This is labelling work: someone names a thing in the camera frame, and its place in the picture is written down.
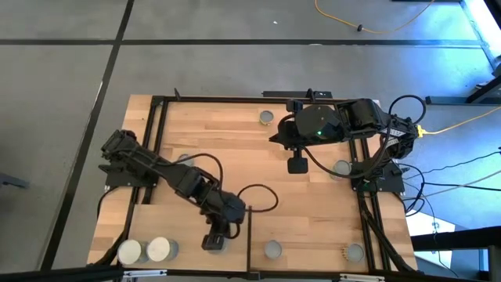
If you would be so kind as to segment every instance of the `yellow extension cord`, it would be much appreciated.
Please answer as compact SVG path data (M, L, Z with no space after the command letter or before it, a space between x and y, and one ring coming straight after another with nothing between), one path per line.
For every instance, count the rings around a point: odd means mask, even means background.
M421 16L422 13L424 13L424 11L426 11L426 9L428 9L429 6L431 6L431 4L433 4L433 2L435 2L435 0L431 0L428 5L426 7L424 7L423 10L421 10L421 12L417 13L417 15L415 15L412 19L410 19L408 22L404 23L403 25L401 25L400 27L397 27L395 28L394 30L391 30L391 31L373 31L369 28L365 28L365 27L362 27L362 31L366 31L366 32L369 32L369 33L372 33L372 34L388 34L388 33L391 33L391 32L396 32L396 31L399 31L401 30L402 28L408 26L410 23L412 23L415 19L417 19L418 16ZM333 20L337 20L338 22L340 23L343 23L343 24L346 24L350 27L354 27L354 28L359 28L358 25L356 24L353 24L353 23L350 23L346 20L342 20L338 17L335 17L335 16L332 16L332 15L329 15L328 13L325 13L323 12L320 8L319 8L319 3L318 3L318 0L315 0L315 8L317 11L319 11L319 13L321 13L322 15L330 18L330 19L333 19Z
M421 125L417 125L417 133L418 133L419 137L421 138L421 137L423 137L423 135L426 135L426 134L435 135L435 134L439 134L439 133L442 133L442 132L446 132L446 131L448 131L450 129L456 128L456 127L461 126L461 125L464 125L464 124L466 124L466 123L468 123L470 121L474 121L474 120L476 120L478 118L485 117L488 114L492 114L492 113L494 113L495 111L497 111L499 109L501 109L501 107L497 107L495 109L492 109L492 110L488 111L487 113L481 114L481 115L479 115L477 117L470 118L467 121L460 122L457 125L452 125L452 126L449 126L448 128L444 128L442 130L438 130L437 132L428 132L428 131L424 130L423 128L421 128Z

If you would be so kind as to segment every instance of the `wooden tabletop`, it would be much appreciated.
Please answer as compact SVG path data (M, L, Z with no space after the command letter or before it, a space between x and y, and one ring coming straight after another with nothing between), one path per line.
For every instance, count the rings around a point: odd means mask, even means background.
M131 96L129 100L122 128L134 131L138 140L146 127L150 101L151 96L144 95ZM263 110L270 110L275 116L269 126L258 121ZM223 190L238 193L249 184L262 183L276 191L277 209L252 217L251 268L366 272L365 260L348 262L342 255L342 249L349 244L363 246L359 207L349 180L332 180L312 161L308 162L307 174L291 175L287 172L287 159L292 153L268 141L276 134L279 119L286 114L283 104L169 103L160 155L177 160L181 154L213 154L223 165ZM158 116L153 132L157 131ZM368 141L373 154L379 147L377 137ZM338 160L350 161L348 143L312 146L310 150L326 167L332 167ZM199 157L195 165L218 177L217 166L211 159ZM121 187L103 201L88 262L100 259L120 235L130 194L131 188ZM379 193L378 197L384 232L397 252L416 268L401 202L390 193ZM262 188L252 188L242 198L256 209L267 208L274 202L273 196ZM240 235L230 240L220 255L201 248L209 228L198 209L174 195L162 179L153 192L151 204L135 206L129 238L147 242L162 236L176 240L179 255L169 262L146 262L131 267L245 271L247 220ZM376 265L382 268L377 239L373 234L372 237ZM277 260L265 257L264 246L270 240L282 245L283 254Z

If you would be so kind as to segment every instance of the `yellow cable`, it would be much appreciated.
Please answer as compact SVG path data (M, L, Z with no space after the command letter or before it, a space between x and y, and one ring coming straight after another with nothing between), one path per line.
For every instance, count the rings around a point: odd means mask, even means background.
M481 115L479 115L479 116L477 116L477 117L470 118L470 119L469 119L469 120L467 120L467 121L460 122L460 123L459 123L459 124L457 124L457 125L449 126L448 128L444 128L444 129L439 130L439 131L437 131L437 132L428 132L428 131L426 131L426 130L422 129L422 128L418 125L418 134L419 134L419 135L420 135L420 137L421 137L422 135L425 135L425 134L435 135L435 134L438 134L438 133L446 132L446 131L448 131L448 130L450 130L450 129L456 128L456 127L461 126L461 125L464 125L464 124L466 124L466 123L468 123L468 122L470 122L470 121L474 121L474 120L476 120L476 119L478 119L478 118L485 117L485 116L486 116L486 115L488 115L488 114L492 114L493 112L495 112L495 111L497 111L497 110L499 110L499 109L501 109L501 107L497 107L497 108L495 108L495 109L493 109L493 110L488 111L488 112L487 112L487 113L485 113L485 114L481 114Z
M367 32L372 33L372 34L387 34L387 33L391 33L391 32L396 32L396 31L399 31L399 30L401 30L402 28L404 28L404 27L406 27L407 25L409 25L410 23L412 23L415 19L417 19L417 17L418 17L418 16L421 16L421 14L422 14L422 13L424 13L424 11L426 11L426 9L428 9L428 7L429 7L429 6L431 6L431 4L433 4L433 2L435 2L435 0L431 0L431 1L428 3L428 5L427 5L426 7L424 7L424 9L423 9L421 12L417 13L417 15L415 15L415 16L414 16L412 19L410 19L408 22L404 23L404 24L403 24L403 25L401 25L400 27L395 28L395 29L394 29L394 30L392 30L392 31L373 31L373 30L371 30L371 29L369 29L369 28L365 28L365 27L362 27L362 30L363 30L363 31L367 31ZM321 13L322 15L324 15L324 16L326 16L326 17L330 18L330 19L337 20L338 22L343 23L343 24L346 24L346 25L348 25L348 26L350 26L350 27L355 27L355 28L358 28L358 27L359 27L359 26L358 26L358 25L356 25L356 24L350 23L350 22L348 22L348 21L346 21L346 20L342 20L342 19L340 19L340 18L338 18L338 17L332 16L332 15L329 15L328 13L323 12L323 11L319 8L319 3L318 3L318 0L315 0L315 8L316 8L316 10L317 10L317 11L319 11L319 13Z

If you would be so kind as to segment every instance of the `wooden table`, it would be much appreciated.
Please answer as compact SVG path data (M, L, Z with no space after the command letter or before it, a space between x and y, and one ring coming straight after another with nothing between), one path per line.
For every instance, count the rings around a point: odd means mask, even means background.
M131 96L128 103L122 128L134 131L138 140L142 140L150 101L151 96L141 95ZM274 113L275 120L270 126L259 123L262 110ZM365 260L348 262L341 253L352 243L363 246L359 207L349 180L332 180L312 161L309 161L309 173L291 175L287 172L287 158L292 153L268 141L276 133L279 119L286 114L284 104L169 103L160 155L176 160L181 154L213 154L224 168L223 190L237 193L251 183L263 183L277 192L278 208L252 217L252 269L366 272ZM157 131L157 126L158 118L152 132ZM368 141L373 154L379 147L377 137ZM332 167L337 160L350 160L348 143L312 146L310 150L327 167ZM199 157L195 165L218 177L217 166L211 159ZM131 190L118 188L103 201L88 262L100 259L123 230ZM378 197L388 239L406 262L416 268L402 204L390 193L379 193ZM272 195L261 188L246 191L242 198L256 209L269 207L274 202ZM220 255L212 255L200 247L209 227L198 209L175 196L162 179L153 192L151 204L135 206L129 238L174 239L179 243L179 255L170 262L147 262L131 267L246 271L247 223L243 223L240 236L231 240ZM269 240L277 240L283 247L283 255L277 260L269 260L264 255L264 246ZM373 234L372 242L377 268L382 268Z

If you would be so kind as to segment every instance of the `concrete floor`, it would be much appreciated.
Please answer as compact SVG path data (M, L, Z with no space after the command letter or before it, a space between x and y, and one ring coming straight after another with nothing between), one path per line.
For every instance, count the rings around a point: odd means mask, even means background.
M2 1L0 38L114 38L125 4ZM382 30L398 26L425 6L388 0L319 4L328 13ZM137 0L125 38L476 39L456 3L433 4L409 27L375 35L320 16L313 1L303 0L260 0L252 5L244 0ZM0 226L5 230L0 233L0 273L36 268L110 50L0 47L0 171L31 182L28 190L0 189ZM491 71L483 51L471 47L122 46L54 266L85 264L105 179L97 168L103 163L99 148L120 128L131 94L173 95L176 87L185 96L260 96L264 90L311 87L340 98L378 99L387 110L403 94L466 96L475 84L491 79ZM428 107L422 125L429 131L440 129L487 110ZM417 117L420 108L402 101L395 112ZM404 162L428 170L495 151L501 146L500 121L501 112L419 139ZM500 157L490 157L429 174L427 181L467 183L499 165ZM500 188L500 180L497 176L482 185ZM437 217L466 228L501 224L501 194L460 189L430 201Z

